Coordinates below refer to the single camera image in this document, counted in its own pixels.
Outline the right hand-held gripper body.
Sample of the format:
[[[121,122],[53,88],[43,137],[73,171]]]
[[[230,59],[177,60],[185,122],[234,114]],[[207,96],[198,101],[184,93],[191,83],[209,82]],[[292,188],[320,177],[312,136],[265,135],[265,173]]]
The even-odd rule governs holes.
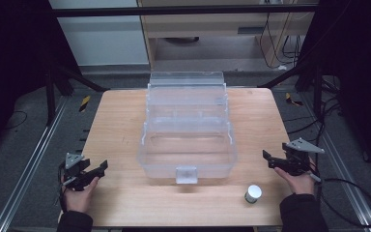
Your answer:
[[[285,151],[287,163],[282,169],[292,176],[299,176],[311,169],[309,154],[323,154],[324,149],[317,147],[310,142],[299,138],[282,144]]]

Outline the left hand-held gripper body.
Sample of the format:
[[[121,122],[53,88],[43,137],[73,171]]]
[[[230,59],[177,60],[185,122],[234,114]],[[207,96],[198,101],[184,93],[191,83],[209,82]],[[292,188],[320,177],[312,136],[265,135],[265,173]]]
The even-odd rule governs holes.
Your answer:
[[[68,189],[83,191],[94,176],[85,169],[90,165],[90,160],[83,155],[67,153],[65,162],[61,165],[63,174],[63,185]]]

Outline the person's right hand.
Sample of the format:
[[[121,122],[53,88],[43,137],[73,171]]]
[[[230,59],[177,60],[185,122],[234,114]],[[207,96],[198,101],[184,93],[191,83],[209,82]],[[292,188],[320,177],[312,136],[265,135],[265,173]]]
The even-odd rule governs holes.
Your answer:
[[[287,182],[292,193],[314,194],[315,180],[311,177],[311,171],[302,173],[299,176],[292,176],[279,167],[276,167],[274,171],[278,176]]]

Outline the person's left hand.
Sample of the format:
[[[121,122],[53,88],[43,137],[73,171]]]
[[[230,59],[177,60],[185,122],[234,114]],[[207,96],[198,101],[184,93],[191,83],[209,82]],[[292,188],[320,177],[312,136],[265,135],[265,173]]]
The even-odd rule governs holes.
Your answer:
[[[67,210],[79,213],[87,213],[99,180],[99,177],[95,177],[83,191],[64,188],[64,202],[66,203]]]

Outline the small jar with white lid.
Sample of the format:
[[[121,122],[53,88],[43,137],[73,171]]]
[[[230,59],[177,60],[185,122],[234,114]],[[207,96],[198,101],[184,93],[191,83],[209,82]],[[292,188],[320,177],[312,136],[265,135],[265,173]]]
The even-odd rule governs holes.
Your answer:
[[[257,185],[251,185],[244,194],[244,199],[250,204],[254,204],[262,196],[262,190]]]

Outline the yellow and black tape strip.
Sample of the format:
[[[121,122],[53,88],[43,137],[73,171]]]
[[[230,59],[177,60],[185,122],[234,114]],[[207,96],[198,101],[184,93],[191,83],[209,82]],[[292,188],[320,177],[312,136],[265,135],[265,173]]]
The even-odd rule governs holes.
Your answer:
[[[303,105],[302,101],[294,101],[294,100],[292,99],[292,96],[291,96],[290,93],[286,93],[286,94],[285,94],[285,101],[286,101],[287,103],[289,103],[289,104],[296,105],[296,106],[302,106],[302,105]]]

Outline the black metal stand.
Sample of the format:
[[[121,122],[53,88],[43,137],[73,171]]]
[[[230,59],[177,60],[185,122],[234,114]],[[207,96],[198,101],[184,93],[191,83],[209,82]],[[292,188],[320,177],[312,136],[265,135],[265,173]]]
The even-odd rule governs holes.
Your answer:
[[[295,67],[281,74],[277,78],[259,85],[259,88],[273,88],[278,83],[283,82],[291,76],[297,75],[299,79],[295,88],[303,92],[313,85],[313,112],[318,119],[322,118],[322,68],[317,63],[310,61],[298,62]]]
[[[45,79],[45,92],[46,92],[46,105],[47,105],[47,121],[49,126],[55,119],[55,96],[54,87],[57,87],[63,96],[70,96],[73,93],[73,88],[69,83],[69,78],[89,87],[96,92],[105,92],[107,88],[101,87],[98,84],[86,79],[82,74],[71,71],[62,66],[51,66],[46,69]]]

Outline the clear plastic tiered storage box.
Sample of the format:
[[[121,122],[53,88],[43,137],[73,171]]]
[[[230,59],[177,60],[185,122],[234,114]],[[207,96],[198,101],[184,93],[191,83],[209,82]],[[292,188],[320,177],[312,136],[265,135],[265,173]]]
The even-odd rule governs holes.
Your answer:
[[[237,146],[222,72],[153,72],[137,160],[150,178],[229,176]]]

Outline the white cabinet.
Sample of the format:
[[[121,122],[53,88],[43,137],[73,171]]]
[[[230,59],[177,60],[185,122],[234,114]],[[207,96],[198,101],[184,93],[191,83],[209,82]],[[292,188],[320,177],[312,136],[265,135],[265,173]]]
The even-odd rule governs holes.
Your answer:
[[[137,7],[136,0],[49,0],[53,10]],[[80,67],[148,65],[138,16],[59,17]]]

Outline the black horizontal bar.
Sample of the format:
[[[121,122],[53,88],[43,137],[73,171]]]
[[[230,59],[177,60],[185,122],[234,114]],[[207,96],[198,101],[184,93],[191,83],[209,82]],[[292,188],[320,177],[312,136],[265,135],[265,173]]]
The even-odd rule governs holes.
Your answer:
[[[308,13],[316,12],[318,4],[281,5],[217,5],[217,6],[164,6],[98,9],[56,9],[48,12],[56,17],[80,16],[130,16],[130,15],[218,15],[258,13]]]

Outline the aluminium floor rail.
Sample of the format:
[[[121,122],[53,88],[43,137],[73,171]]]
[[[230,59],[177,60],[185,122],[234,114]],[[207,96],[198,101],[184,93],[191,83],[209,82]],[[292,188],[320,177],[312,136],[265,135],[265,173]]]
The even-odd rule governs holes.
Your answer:
[[[318,119],[313,112],[313,99],[308,93],[300,93],[305,108],[315,121],[312,126],[316,137],[311,140],[325,152],[315,155],[315,163],[322,175],[323,183],[317,196],[325,209],[352,231],[371,232],[371,193],[351,174],[326,129],[325,114]]]
[[[55,114],[51,122],[45,126],[42,136],[37,143],[30,159],[26,163],[22,174],[20,175],[14,190],[12,191],[5,207],[0,213],[0,232],[7,232],[15,213],[30,186],[30,183],[40,165],[47,146],[56,131],[59,122],[65,112],[65,107],[69,101],[68,97],[61,97],[55,108]]]

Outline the yellow-handled tool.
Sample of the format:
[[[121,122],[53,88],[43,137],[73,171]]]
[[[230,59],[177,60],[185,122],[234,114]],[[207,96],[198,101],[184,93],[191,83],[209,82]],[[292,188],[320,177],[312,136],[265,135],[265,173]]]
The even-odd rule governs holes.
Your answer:
[[[85,109],[86,109],[86,107],[87,107],[87,105],[88,105],[88,102],[89,102],[90,98],[91,98],[91,96],[85,96],[85,97],[83,98],[83,100],[82,100],[82,102],[81,102],[81,104],[80,104],[80,106],[79,106],[79,109],[78,109],[79,112],[83,112],[83,111],[85,111]]]

